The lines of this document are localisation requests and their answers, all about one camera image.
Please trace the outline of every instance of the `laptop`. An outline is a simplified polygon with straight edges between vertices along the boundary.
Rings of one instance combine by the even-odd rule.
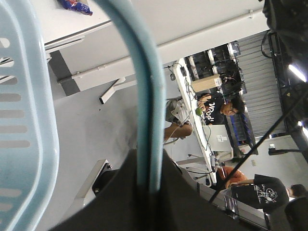
[[[232,147],[225,125],[204,125],[205,138],[212,151],[231,151]]]

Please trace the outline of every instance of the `basket slot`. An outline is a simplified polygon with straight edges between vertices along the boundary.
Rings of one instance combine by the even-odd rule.
[[[23,118],[24,116],[22,110],[0,110],[0,118]]]
[[[21,100],[20,94],[0,93],[0,102],[18,102]]]
[[[8,48],[10,44],[11,43],[7,38],[0,38],[0,47]]]
[[[0,212],[7,212],[13,208],[12,204],[0,203]]]
[[[14,66],[14,60],[10,57],[0,57],[0,66],[12,67]]]
[[[0,76],[0,85],[15,85],[17,82],[15,76]]]
[[[28,128],[24,125],[0,126],[0,133],[26,133]]]
[[[0,196],[3,197],[18,197],[20,196],[22,191],[20,189],[6,189],[0,188]]]
[[[0,148],[28,148],[29,141],[0,141]]]

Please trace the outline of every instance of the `cardboard box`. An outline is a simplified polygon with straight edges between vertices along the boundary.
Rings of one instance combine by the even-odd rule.
[[[221,78],[219,75],[214,75],[202,78],[192,82],[192,88],[195,92],[200,92],[210,88],[215,88],[221,85]]]

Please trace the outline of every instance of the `white table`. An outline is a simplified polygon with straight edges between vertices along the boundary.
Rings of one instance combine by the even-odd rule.
[[[180,70],[181,67],[184,67],[184,69],[186,70],[185,77],[183,76]],[[179,59],[177,63],[174,64],[173,72],[176,77],[179,90],[183,97],[186,108],[188,111],[191,111],[190,122],[192,123],[193,130],[196,134],[203,157],[205,159],[205,163],[208,169],[211,169],[211,157],[210,157],[211,151],[209,148],[207,148],[207,150],[205,149],[207,147],[207,142],[206,142],[206,139],[203,133],[202,123],[201,123],[200,117],[197,116],[195,112],[197,108],[197,100],[194,98],[194,91],[191,87],[191,79],[189,77],[189,71],[187,69],[186,63],[183,58]],[[216,183],[216,175],[213,173],[210,173],[210,177],[212,179],[212,182]]]

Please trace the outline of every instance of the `graphic t-shirt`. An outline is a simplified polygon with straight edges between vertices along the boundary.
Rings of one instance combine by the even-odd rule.
[[[205,123],[208,124],[223,124],[224,115],[220,113],[221,106],[224,104],[224,100],[220,93],[213,94],[212,98],[204,103],[207,107],[207,110],[203,112],[205,117]]]
[[[289,202],[283,183],[275,177],[255,174],[254,184],[231,188],[232,197],[254,208],[263,208],[265,213]]]

